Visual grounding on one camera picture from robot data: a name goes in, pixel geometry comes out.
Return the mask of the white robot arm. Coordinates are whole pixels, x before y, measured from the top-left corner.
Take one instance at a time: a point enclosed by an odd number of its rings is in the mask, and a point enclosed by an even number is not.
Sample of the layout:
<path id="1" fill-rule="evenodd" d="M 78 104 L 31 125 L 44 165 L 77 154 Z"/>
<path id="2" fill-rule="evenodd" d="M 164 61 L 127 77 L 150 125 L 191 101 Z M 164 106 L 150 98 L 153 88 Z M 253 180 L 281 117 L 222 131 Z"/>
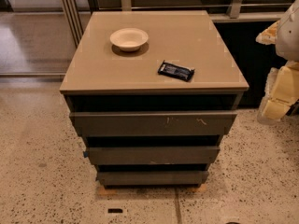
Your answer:
<path id="1" fill-rule="evenodd" d="M 259 106 L 258 121 L 274 124 L 299 100 L 299 0 L 293 2 L 279 21 L 259 33 L 256 41 L 274 44 L 276 55 L 287 61 L 279 69 L 270 69 Z"/>

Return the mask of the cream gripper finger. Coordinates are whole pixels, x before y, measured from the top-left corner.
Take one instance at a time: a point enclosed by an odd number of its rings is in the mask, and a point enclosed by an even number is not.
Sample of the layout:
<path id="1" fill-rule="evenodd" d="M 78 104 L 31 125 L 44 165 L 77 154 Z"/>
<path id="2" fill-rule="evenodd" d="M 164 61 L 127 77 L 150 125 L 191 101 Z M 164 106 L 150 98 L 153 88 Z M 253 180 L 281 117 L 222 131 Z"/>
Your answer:
<path id="1" fill-rule="evenodd" d="M 279 69 L 272 67 L 264 91 L 262 117 L 280 120 L 299 99 L 299 62 L 287 61 Z"/>
<path id="2" fill-rule="evenodd" d="M 271 24 L 268 28 L 266 28 L 256 36 L 256 41 L 264 45 L 275 44 L 277 39 L 278 25 L 279 21 L 276 21 L 273 24 Z"/>

